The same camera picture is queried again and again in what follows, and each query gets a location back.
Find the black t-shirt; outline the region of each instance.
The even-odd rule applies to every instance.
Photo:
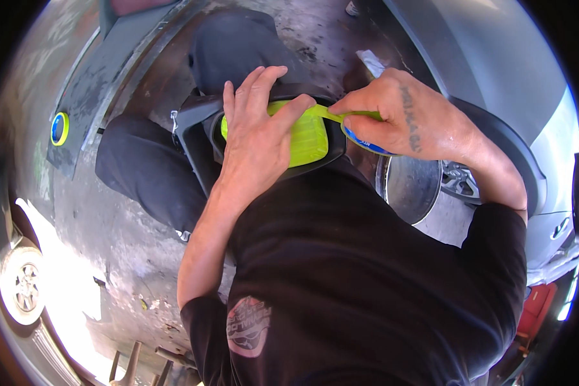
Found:
[[[204,384],[468,384],[515,336],[523,220],[482,205],[462,248],[443,244],[335,164],[257,198],[230,239],[227,306],[181,310]]]

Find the tattoo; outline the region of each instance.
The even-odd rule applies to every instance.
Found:
[[[409,95],[409,88],[407,86],[400,86],[399,89],[401,90],[401,98],[403,100],[403,114],[405,114],[406,123],[409,126],[409,147],[414,152],[421,152],[422,148],[419,143],[420,135],[416,133],[418,126],[415,124],[414,105],[412,104],[412,97]]]

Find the wheel rim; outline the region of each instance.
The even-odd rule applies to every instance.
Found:
[[[39,298],[37,279],[39,271],[35,265],[24,264],[17,272],[15,279],[15,304],[25,313],[36,308]]]
[[[442,161],[441,188],[465,198],[480,198],[478,186],[470,169],[458,162]]]

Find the shirt logo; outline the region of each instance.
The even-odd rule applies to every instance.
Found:
[[[227,314],[227,343],[230,350],[256,358],[263,350],[270,327],[272,308],[254,297],[245,297]]]

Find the black pants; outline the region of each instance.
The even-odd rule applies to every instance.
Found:
[[[206,17],[189,51],[196,85],[206,95],[221,95],[227,80],[237,88],[258,66],[281,65],[287,66],[288,73],[280,83],[309,82],[307,70],[279,40],[274,20],[247,9]],[[333,164],[366,182],[347,158]],[[107,125],[95,172],[110,189],[139,202],[151,217],[180,232],[193,231],[206,204],[199,181],[188,159],[176,150],[171,133],[146,118],[120,115]]]

